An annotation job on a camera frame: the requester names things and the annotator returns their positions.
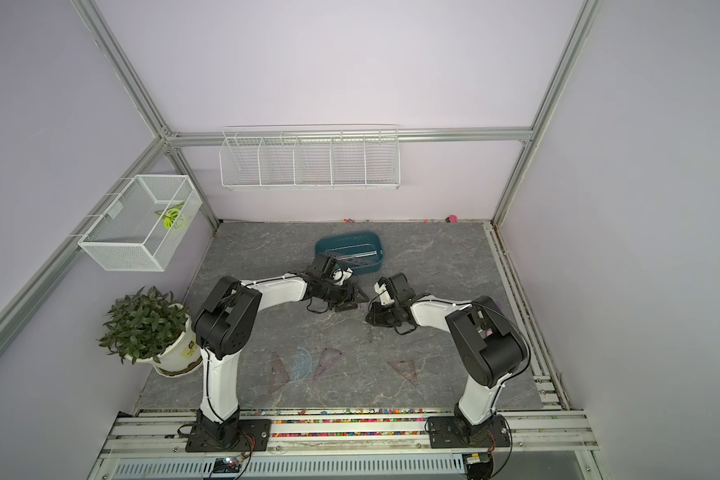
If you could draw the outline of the clear straight ruler bottom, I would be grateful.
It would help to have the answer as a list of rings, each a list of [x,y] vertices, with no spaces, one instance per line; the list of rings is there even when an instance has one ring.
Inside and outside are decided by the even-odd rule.
[[[372,324],[371,320],[372,320],[373,305],[374,305],[375,301],[376,301],[375,297],[372,297],[368,301],[367,307],[366,307],[366,312],[365,312],[365,317],[364,317],[364,321],[365,321],[364,339],[367,344],[371,344],[373,342],[374,325]]]

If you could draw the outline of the teal plastic storage box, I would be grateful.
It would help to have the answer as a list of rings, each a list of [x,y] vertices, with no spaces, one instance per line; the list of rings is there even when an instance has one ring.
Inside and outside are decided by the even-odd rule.
[[[322,239],[318,240],[315,244],[315,253],[316,254],[325,254],[328,256],[335,257],[335,258],[336,258],[337,254],[339,254],[339,255],[352,254],[352,252],[329,251],[329,248],[331,246],[335,246],[337,244],[349,243],[349,242],[368,242],[368,243],[375,244],[377,246],[377,250],[375,251],[378,255],[377,262],[372,263],[372,264],[357,264],[357,263],[338,261],[342,267],[351,268],[355,275],[371,274],[371,273],[378,272],[381,269],[383,260],[384,260],[383,246],[382,246],[380,237],[372,231],[351,232],[351,233],[346,233],[346,234],[342,234],[342,235],[336,235],[336,236],[322,238]]]

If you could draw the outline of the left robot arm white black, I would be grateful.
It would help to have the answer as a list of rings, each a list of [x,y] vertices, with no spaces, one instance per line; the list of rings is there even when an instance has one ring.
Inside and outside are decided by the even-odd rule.
[[[287,273],[263,280],[223,276],[212,288],[193,320],[203,359],[201,419],[213,427],[239,410],[237,372],[240,353],[248,343],[258,313],[286,303],[319,299],[329,310],[358,308],[369,300],[350,271],[327,277]]]

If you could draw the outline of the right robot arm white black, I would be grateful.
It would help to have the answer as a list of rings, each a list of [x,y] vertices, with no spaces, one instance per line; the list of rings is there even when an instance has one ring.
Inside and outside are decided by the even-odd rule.
[[[451,301],[424,295],[399,302],[383,293],[371,300],[366,322],[395,330],[408,325],[409,332],[429,327],[450,334],[468,374],[455,415],[470,426],[496,415],[504,384],[520,374],[530,356],[525,337],[489,296]]]

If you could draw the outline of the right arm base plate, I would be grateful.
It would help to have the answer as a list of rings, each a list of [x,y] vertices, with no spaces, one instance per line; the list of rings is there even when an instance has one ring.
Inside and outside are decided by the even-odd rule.
[[[509,447],[510,429],[506,419],[499,414],[484,422],[472,425],[458,416],[434,416],[426,419],[424,431],[433,449],[495,448]]]

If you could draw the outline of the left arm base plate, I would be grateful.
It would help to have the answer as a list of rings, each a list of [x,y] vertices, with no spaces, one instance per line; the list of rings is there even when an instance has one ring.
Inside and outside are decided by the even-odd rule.
[[[185,451],[189,453],[261,452],[270,439],[271,422],[236,419],[217,423],[203,416],[193,425]]]

